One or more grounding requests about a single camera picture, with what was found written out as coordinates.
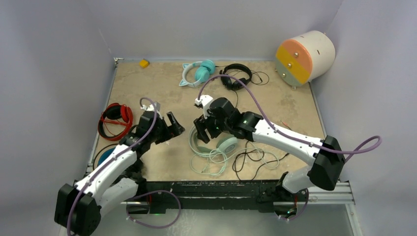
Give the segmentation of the mint green headphones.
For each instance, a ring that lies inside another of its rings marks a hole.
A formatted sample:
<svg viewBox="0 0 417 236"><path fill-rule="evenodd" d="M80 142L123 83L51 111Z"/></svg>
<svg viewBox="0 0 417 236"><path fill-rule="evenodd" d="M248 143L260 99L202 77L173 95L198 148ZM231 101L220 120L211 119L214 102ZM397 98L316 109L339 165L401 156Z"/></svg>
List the mint green headphones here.
<svg viewBox="0 0 417 236"><path fill-rule="evenodd" d="M242 149L238 149L238 139L233 135L227 135L223 139L219 140L214 148L208 148L199 144L197 138L197 129L192 127L188 134L188 145L193 156L190 158L189 166L195 173L216 177L226 170L229 159L233 156L246 155L255 153L259 156L256 161L261 161L263 166L275 170L280 164L280 158L274 153L257 147L253 143L247 143ZM193 166L193 159L195 157L201 157L206 160L206 165L201 170L196 170Z"/></svg>

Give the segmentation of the red headphones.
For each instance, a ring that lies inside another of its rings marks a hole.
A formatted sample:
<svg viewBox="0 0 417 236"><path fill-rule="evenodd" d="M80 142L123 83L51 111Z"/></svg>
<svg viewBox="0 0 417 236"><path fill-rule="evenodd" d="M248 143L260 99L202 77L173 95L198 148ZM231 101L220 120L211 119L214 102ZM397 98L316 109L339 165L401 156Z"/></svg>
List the red headphones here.
<svg viewBox="0 0 417 236"><path fill-rule="evenodd" d="M98 134L108 141L119 141L125 136L133 126L134 116L130 107L125 104L112 103L101 113L97 125ZM124 126L124 130L119 134L109 136L105 132L107 124L116 124Z"/></svg>

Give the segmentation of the black blue gaming headphones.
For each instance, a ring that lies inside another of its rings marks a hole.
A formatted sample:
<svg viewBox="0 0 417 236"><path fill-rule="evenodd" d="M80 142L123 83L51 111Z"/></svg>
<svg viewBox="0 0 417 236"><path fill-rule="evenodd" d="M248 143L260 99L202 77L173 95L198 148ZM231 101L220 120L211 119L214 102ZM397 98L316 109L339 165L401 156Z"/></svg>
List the black blue gaming headphones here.
<svg viewBox="0 0 417 236"><path fill-rule="evenodd" d="M115 150L118 144L109 144L103 147L100 151L96 153L92 161L92 169L95 170L99 165L101 165ZM119 178L122 177L133 177L134 175L141 175L143 169L143 162L139 159L134 164L129 166L125 171L123 171Z"/></svg>

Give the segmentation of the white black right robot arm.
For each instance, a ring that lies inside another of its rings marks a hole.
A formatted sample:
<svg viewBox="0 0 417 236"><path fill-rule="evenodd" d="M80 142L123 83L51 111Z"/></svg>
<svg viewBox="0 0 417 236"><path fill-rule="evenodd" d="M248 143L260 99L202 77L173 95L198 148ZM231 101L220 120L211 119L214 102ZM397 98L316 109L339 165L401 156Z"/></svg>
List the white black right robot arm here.
<svg viewBox="0 0 417 236"><path fill-rule="evenodd" d="M306 166L281 176L276 187L280 199L288 200L298 191L312 186L327 191L335 189L346 162L335 137L321 139L302 135L257 113L241 113L225 97L213 99L202 95L195 99L194 105L203 110L194 125L198 139L204 143L227 133L238 139L278 148L306 163Z"/></svg>

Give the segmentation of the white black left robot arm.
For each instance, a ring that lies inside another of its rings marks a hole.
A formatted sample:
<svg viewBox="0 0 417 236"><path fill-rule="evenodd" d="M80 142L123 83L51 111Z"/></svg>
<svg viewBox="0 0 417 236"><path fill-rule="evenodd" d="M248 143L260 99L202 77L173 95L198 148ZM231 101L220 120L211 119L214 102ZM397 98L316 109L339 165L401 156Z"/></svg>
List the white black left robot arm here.
<svg viewBox="0 0 417 236"><path fill-rule="evenodd" d="M171 125L157 111L145 111L101 165L75 184L60 188L54 221L66 227L69 236L90 236L101 218L120 203L141 201L156 193L147 190L145 179L124 177L123 173L137 164L151 144L163 143L185 131L173 113L168 112L167 117Z"/></svg>

